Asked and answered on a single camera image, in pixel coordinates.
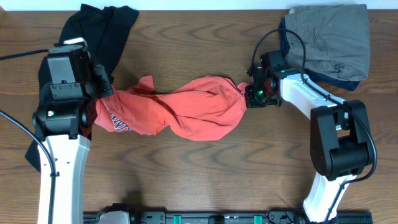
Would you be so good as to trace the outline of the red orange t-shirt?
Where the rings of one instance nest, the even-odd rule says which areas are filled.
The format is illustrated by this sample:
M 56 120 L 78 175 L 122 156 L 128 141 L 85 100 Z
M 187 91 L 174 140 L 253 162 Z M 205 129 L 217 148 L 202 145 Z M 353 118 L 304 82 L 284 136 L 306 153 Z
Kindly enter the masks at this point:
M 217 141 L 231 132 L 247 110 L 247 83 L 225 77 L 196 78 L 179 89 L 156 94 L 151 75 L 128 90 L 96 102 L 95 124 L 109 132 L 156 135 L 166 127 L 193 141 Z

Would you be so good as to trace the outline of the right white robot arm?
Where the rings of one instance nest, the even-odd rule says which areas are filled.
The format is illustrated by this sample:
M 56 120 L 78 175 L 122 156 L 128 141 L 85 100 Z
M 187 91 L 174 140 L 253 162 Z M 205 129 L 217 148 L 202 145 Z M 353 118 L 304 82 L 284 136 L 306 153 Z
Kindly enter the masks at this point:
M 294 105 L 310 121 L 310 157 L 315 177 L 298 212 L 267 214 L 270 223 L 371 223 L 368 213 L 340 213 L 338 204 L 350 184 L 373 175 L 377 152 L 362 101 L 346 101 L 314 83 L 301 67 L 289 67 L 280 51 L 261 55 L 247 74 L 248 108 Z

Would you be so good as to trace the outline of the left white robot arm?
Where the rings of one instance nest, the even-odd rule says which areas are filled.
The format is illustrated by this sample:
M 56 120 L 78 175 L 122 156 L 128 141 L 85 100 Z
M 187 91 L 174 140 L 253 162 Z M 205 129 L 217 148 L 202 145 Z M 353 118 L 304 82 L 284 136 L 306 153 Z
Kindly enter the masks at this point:
M 40 158 L 39 223 L 83 223 L 85 165 L 96 102 L 113 95 L 112 78 L 84 38 L 64 41 L 44 58 L 33 115 Z

